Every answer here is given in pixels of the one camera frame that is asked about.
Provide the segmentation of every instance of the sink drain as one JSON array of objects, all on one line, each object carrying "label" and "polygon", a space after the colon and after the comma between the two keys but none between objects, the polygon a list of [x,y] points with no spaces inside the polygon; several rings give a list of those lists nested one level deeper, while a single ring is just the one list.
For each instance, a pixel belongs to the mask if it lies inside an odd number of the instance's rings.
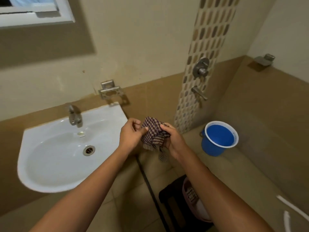
[{"label": "sink drain", "polygon": [[86,146],[83,150],[84,156],[91,156],[95,152],[94,146]]}]

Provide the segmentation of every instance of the bathroom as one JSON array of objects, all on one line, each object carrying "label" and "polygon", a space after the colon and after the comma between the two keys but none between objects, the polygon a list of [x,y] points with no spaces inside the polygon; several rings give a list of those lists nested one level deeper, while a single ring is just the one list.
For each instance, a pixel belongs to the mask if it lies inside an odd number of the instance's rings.
[{"label": "bathroom", "polygon": [[[112,102],[127,118],[150,116],[177,127],[211,172],[275,231],[285,231],[284,211],[291,231],[309,230],[276,198],[309,214],[308,0],[68,2],[74,23],[0,28],[0,231],[29,231],[67,194],[21,183],[24,130],[68,118],[68,104],[85,112]],[[272,65],[253,60],[265,54],[275,56]],[[194,79],[192,68],[203,57],[210,59],[208,75]],[[109,80],[124,96],[101,98],[101,83]],[[239,135],[237,146],[218,157],[202,150],[200,136],[215,120]],[[174,231],[158,195],[184,170],[171,156],[134,154]],[[135,155],[87,231],[166,231]]]}]

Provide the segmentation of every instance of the sink basin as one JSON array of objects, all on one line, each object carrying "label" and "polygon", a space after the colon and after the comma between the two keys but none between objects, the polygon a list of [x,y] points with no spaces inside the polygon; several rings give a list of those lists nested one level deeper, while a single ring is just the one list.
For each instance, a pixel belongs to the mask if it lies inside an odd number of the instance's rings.
[{"label": "sink basin", "polygon": [[73,189],[114,152],[127,121],[119,103],[82,117],[81,128],[64,118],[24,131],[17,172],[26,187],[48,193]]}]

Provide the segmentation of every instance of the right hand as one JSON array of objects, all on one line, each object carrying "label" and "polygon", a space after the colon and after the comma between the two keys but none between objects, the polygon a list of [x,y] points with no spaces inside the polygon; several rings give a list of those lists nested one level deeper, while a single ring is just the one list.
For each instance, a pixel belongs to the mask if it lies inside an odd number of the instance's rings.
[{"label": "right hand", "polygon": [[160,127],[164,131],[168,132],[171,136],[169,138],[166,138],[164,140],[164,146],[168,148],[171,155],[176,159],[179,160],[182,153],[184,153],[186,150],[188,150],[188,145],[186,144],[184,138],[182,135],[177,131],[176,128],[174,128],[169,123],[164,123],[165,125],[161,124]]}]

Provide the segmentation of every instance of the tiled floor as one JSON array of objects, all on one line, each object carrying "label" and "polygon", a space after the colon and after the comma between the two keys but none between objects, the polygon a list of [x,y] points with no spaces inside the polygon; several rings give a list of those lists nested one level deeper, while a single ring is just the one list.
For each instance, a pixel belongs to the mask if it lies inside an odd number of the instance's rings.
[{"label": "tiled floor", "polygon": [[[184,138],[209,169],[256,210],[275,231],[284,231],[284,210],[291,214],[293,232],[300,231],[299,224],[306,222],[276,199],[277,194],[285,197],[280,189],[236,148],[226,150],[219,157],[205,154],[201,149],[201,129],[202,126],[185,133]],[[182,176],[184,171],[176,160],[168,157],[169,161],[160,162],[157,153],[145,151],[139,155],[164,217],[173,231],[158,195],[168,184]],[[48,195],[3,215],[0,217],[0,231],[28,231],[65,194]],[[129,157],[124,164],[87,231],[165,231],[134,156]]]}]

